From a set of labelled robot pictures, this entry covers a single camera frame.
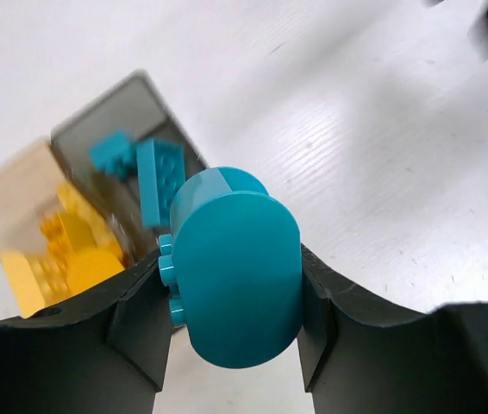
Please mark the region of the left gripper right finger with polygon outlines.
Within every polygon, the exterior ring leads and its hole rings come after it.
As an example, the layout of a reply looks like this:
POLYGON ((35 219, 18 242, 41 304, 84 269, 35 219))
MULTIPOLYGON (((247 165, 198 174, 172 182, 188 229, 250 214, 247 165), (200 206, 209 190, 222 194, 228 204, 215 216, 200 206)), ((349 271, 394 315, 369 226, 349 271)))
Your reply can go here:
POLYGON ((297 345, 318 413, 488 413, 488 303, 405 308, 303 257, 297 345))

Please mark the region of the teal lego block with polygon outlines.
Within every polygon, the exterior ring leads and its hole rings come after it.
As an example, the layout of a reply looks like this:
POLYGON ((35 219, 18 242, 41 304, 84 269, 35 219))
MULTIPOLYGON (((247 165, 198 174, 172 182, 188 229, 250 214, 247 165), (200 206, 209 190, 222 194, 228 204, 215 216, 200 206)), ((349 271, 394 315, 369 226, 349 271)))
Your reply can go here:
POLYGON ((186 180, 184 149, 150 138, 137 145, 136 161, 142 225, 167 226, 173 199, 186 180))

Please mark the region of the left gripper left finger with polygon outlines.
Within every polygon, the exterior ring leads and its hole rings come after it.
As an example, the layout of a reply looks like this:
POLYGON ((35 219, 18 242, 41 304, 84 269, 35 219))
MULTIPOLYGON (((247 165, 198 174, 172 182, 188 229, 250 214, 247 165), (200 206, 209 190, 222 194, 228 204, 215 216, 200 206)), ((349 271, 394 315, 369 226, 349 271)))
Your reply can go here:
POLYGON ((151 253, 23 319, 0 321, 0 413, 149 413, 172 323, 151 253))

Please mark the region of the yellow round lego with sticker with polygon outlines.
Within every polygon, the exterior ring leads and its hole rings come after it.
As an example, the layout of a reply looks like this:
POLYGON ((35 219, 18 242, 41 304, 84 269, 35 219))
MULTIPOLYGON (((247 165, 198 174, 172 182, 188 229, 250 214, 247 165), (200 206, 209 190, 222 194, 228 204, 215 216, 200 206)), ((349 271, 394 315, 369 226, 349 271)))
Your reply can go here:
POLYGON ((105 219, 69 182, 57 189, 62 209, 44 218, 41 233, 71 294, 126 269, 126 254, 105 219))

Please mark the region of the small teal lego piece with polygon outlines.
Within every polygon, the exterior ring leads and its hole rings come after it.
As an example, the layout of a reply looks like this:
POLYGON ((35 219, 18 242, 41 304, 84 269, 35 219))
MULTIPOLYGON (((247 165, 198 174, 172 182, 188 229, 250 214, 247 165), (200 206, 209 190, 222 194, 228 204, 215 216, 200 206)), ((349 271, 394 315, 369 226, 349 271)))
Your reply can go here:
POLYGON ((136 173, 136 144, 131 136, 117 130, 93 144, 88 154, 98 172, 121 181, 136 173))

